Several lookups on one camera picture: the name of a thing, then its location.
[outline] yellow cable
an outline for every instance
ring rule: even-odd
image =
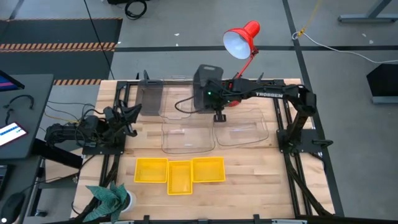
[[[300,32],[297,34],[297,37],[301,37],[301,35],[303,35],[303,33],[305,32],[305,30],[307,29],[307,27],[310,25],[310,23],[313,21],[313,18],[315,17],[315,15],[317,14],[318,8],[321,5],[322,0],[318,0],[317,4],[315,5],[315,8],[313,9],[312,13],[311,13],[311,17],[310,19],[307,21],[307,23],[305,24],[305,26],[303,27],[303,29],[300,30]]]
[[[53,118],[53,119],[60,119],[60,120],[62,120],[62,121],[68,121],[68,122],[71,122],[71,123],[79,123],[79,121],[75,121],[75,120],[69,120],[69,119],[63,119],[63,118],[58,118],[58,117],[50,116],[50,115],[48,115],[47,113],[45,113],[45,111],[44,111],[44,115],[48,116],[49,118]]]

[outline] metal table leg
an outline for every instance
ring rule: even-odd
[[[380,14],[392,0],[379,0],[367,14],[346,14],[338,17],[340,22],[395,22],[398,14]]]

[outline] computer screen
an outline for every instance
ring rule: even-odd
[[[0,70],[0,91],[21,90],[25,86]]]

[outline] yellow plastic tray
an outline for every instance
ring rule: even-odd
[[[191,161],[169,161],[168,195],[192,194],[191,168]]]
[[[223,157],[200,157],[192,159],[194,183],[225,181]]]
[[[138,158],[134,181],[137,183],[166,183],[167,158]]]

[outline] screen display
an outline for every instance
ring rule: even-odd
[[[17,90],[17,89],[18,89],[17,85],[13,84],[7,78],[0,76],[0,91]]]
[[[17,123],[9,124],[0,129],[0,146],[24,136],[25,134],[27,134],[26,131],[23,130]]]

